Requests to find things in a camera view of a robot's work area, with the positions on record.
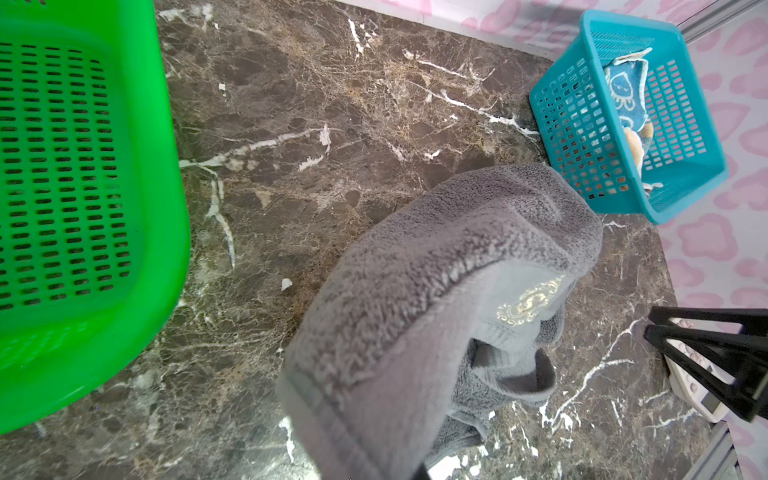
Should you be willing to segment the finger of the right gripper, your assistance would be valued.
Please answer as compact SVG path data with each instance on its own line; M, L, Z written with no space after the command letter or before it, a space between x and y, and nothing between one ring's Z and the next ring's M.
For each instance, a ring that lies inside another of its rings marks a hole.
M686 328L673 320L735 324L735 333ZM690 374L736 416L751 422L767 417L767 311L653 306L644 338ZM727 383L673 345L690 347L733 378Z

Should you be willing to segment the grey towel gold emblem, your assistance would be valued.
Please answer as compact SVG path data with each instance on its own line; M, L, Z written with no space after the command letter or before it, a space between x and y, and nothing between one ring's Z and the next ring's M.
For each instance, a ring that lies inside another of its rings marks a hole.
M280 402L324 479L421 479L556 386L546 347L602 224L552 168L456 175L351 245L285 352Z

